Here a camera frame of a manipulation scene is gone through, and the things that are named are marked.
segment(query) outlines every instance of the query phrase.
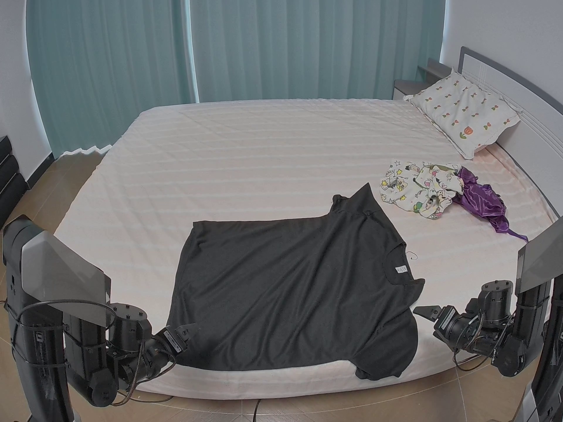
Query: bed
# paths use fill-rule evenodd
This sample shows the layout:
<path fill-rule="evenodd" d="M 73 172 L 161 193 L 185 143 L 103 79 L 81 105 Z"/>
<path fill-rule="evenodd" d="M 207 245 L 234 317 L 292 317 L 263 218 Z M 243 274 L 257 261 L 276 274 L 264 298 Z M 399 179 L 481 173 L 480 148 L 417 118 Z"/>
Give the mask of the bed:
<path fill-rule="evenodd" d="M 143 308 L 154 332 L 166 323 L 179 254 L 194 221 L 320 216 L 334 194 L 350 196 L 366 182 L 377 189 L 395 159 L 464 165 L 502 195 L 511 228 L 532 239 L 556 219 L 563 193 L 521 143 L 540 143 L 553 167 L 563 165 L 563 149 L 545 148 L 545 119 L 537 117 L 547 107 L 559 115 L 548 121 L 553 134 L 563 127 L 563 110 L 467 49 L 460 72 L 536 116 L 523 117 L 498 144 L 466 161 L 409 102 L 273 100 L 152 108 L 105 155 L 55 235 L 111 277 L 113 302 Z M 518 93 L 513 81 L 527 92 Z M 537 127 L 531 135 L 518 134 L 530 130 L 529 120 L 543 127 L 543 137 Z M 559 148 L 563 133 L 553 138 L 550 146 Z M 483 283 L 515 279 L 523 241 L 495 233 L 461 207 L 448 207 L 437 221 L 394 205 L 381 207 L 407 243 L 414 278 L 426 279 L 416 305 L 462 309 Z M 432 336 L 432 323 L 416 318 L 418 351 L 399 378 L 360 380 L 348 361 L 240 372 L 176 366 L 139 389 L 208 399 L 289 397 L 380 387 L 452 367 L 450 350 Z"/>

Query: white floral pillow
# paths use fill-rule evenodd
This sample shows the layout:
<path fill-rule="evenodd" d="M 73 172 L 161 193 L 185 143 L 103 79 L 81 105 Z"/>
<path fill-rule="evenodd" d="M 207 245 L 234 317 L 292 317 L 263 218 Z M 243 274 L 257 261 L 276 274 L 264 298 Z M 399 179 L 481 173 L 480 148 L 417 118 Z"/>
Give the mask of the white floral pillow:
<path fill-rule="evenodd" d="M 466 159 L 473 159 L 476 151 L 495 143 L 506 128 L 520 121 L 504 100 L 457 72 L 404 98 L 428 116 Z"/>

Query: teal curtain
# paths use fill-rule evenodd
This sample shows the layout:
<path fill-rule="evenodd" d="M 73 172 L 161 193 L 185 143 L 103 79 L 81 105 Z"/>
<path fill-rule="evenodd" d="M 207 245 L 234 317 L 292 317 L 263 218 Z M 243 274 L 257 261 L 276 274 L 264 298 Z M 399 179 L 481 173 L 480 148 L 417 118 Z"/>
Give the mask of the teal curtain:
<path fill-rule="evenodd" d="M 55 157 L 113 144 L 140 112 L 195 101 L 185 0 L 27 0 L 32 80 Z"/>
<path fill-rule="evenodd" d="M 200 101 L 391 98 L 440 58 L 445 0 L 190 0 Z"/>

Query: gray headboard trim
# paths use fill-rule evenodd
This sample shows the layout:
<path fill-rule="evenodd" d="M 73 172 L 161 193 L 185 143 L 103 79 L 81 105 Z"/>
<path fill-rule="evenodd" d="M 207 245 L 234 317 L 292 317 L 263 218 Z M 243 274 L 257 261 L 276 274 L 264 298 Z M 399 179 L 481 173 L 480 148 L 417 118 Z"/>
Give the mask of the gray headboard trim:
<path fill-rule="evenodd" d="M 539 98 L 541 98 L 543 101 L 545 101 L 547 104 L 549 104 L 553 109 L 555 109 L 558 113 L 560 113 L 561 115 L 563 115 L 563 103 L 557 101 L 553 96 L 549 95 L 546 91 L 544 91 L 543 89 L 539 88 L 538 86 L 536 86 L 534 83 L 532 83 L 531 81 L 527 80 L 526 78 L 524 78 L 523 76 L 517 74 L 516 72 L 511 71 L 509 68 L 503 66 L 502 64 L 499 64 L 496 61 L 491 60 L 490 58 L 487 58 L 486 56 L 482 55 L 481 53 L 477 53 L 474 50 L 471 50 L 467 47 L 461 47 L 461 51 L 459 53 L 459 64 L 458 64 L 458 73 L 462 73 L 463 71 L 463 60 L 465 59 L 465 55 L 471 56 L 473 58 L 475 58 L 476 60 L 498 70 L 499 72 L 501 72 L 502 74 L 506 75 L 507 77 L 511 78 L 512 80 L 516 81 L 517 83 L 519 83 L 520 85 L 524 86 L 525 88 L 527 88 L 528 90 L 530 90 L 531 92 L 533 92 L 535 95 L 537 95 Z M 513 158 L 512 155 L 510 155 L 510 153 L 507 151 L 507 153 L 509 154 L 509 156 L 514 160 L 514 162 L 516 163 L 516 165 L 528 176 L 528 178 L 530 178 L 530 180 L 536 185 L 536 187 L 539 189 L 539 191 L 542 193 L 543 197 L 545 198 L 546 202 L 549 204 L 549 206 L 551 207 L 551 209 L 553 210 L 553 212 L 560 217 L 561 215 L 559 214 L 559 212 L 554 208 L 554 206 L 551 204 L 550 200 L 545 196 L 545 194 L 542 192 L 541 188 L 537 185 L 537 183 L 533 180 L 533 178 L 531 178 L 531 176 L 526 172 L 526 170 L 520 166 L 518 164 L 518 162 Z"/>

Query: black t-shirt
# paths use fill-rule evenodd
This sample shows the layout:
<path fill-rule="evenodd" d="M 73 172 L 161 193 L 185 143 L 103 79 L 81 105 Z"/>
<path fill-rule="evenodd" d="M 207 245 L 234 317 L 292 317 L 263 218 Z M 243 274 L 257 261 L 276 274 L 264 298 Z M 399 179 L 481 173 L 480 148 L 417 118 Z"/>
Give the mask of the black t-shirt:
<path fill-rule="evenodd" d="M 199 330 L 178 363 L 263 370 L 336 360 L 359 378 L 399 376 L 417 350 L 405 243 L 369 184 L 321 217 L 195 222 L 168 324 Z"/>

